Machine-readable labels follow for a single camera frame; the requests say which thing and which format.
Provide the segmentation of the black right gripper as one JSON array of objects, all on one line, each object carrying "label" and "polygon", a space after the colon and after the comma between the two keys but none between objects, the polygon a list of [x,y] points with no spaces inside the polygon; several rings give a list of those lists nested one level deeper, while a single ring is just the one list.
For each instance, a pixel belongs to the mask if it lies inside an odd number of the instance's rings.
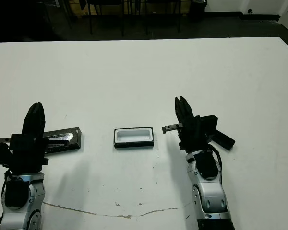
[{"label": "black right gripper", "polygon": [[192,108],[183,96],[180,96],[180,100],[175,97],[175,113],[179,123],[162,127],[163,134],[177,130],[180,139],[179,147],[186,152],[207,149],[207,137],[202,118],[199,115],[194,117]]}]

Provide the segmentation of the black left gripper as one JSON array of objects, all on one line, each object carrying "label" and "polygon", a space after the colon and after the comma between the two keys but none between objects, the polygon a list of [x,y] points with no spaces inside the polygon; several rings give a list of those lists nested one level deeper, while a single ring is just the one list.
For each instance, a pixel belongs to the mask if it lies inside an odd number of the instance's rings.
[{"label": "black left gripper", "polygon": [[24,119],[23,135],[12,134],[10,138],[0,139],[0,165],[12,172],[40,172],[48,165],[45,157],[48,139],[43,138],[44,128],[43,105],[35,102]]}]

